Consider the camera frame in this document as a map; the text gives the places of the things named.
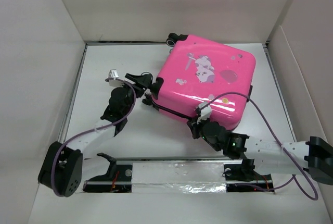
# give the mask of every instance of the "robotic arm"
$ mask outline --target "robotic arm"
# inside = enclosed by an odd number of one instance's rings
[[[94,129],[77,135],[57,153],[63,144],[54,142],[48,149],[41,171],[39,183],[53,189],[58,196],[68,197],[78,188],[82,179],[83,160],[95,156],[94,150],[112,136],[119,134],[127,123],[126,116],[133,109],[136,98],[142,97],[147,89],[154,91],[152,75],[141,76],[126,74],[127,79],[122,87],[111,92],[109,105],[101,121]],[[113,82],[118,75],[110,71],[107,81]],[[196,109],[197,115],[187,122],[194,139],[203,138],[216,151],[231,159],[242,159],[241,164],[225,166],[225,176],[231,180],[251,181],[256,172],[261,175],[269,173],[284,173],[297,175],[300,170],[287,157],[287,150],[293,159],[317,182],[333,185],[333,147],[318,137],[311,137],[307,142],[283,143],[281,146],[274,141],[256,139],[246,134],[227,131],[217,122],[210,121],[212,109],[207,103],[202,103]],[[116,159],[97,154],[110,164],[107,173],[96,176],[95,179],[113,181],[117,178]]]

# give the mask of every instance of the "white wall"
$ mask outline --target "white wall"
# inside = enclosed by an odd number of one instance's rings
[[[0,0],[0,8],[0,223],[20,224],[28,221],[84,42],[61,0]]]
[[[63,0],[84,40],[264,43],[287,0]]]
[[[293,0],[268,48],[298,140],[333,145],[333,2]],[[332,186],[321,185],[333,217]]]

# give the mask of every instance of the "suitcase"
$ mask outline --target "suitcase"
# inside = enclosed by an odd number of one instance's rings
[[[252,54],[195,35],[171,33],[166,43],[173,48],[151,89],[153,104],[161,112],[186,120],[196,115],[200,103],[219,94],[251,93]],[[233,130],[240,123],[246,102],[239,95],[224,96],[211,104],[210,119]]]

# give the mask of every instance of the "black wheel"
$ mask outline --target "black wheel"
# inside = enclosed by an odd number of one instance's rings
[[[167,44],[167,46],[174,47],[176,42],[177,42],[177,40],[175,40],[173,38],[168,38],[165,43]]]

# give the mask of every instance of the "clear plastic tape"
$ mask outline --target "clear plastic tape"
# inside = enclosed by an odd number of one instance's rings
[[[133,193],[226,192],[221,162],[144,162],[133,164]]]

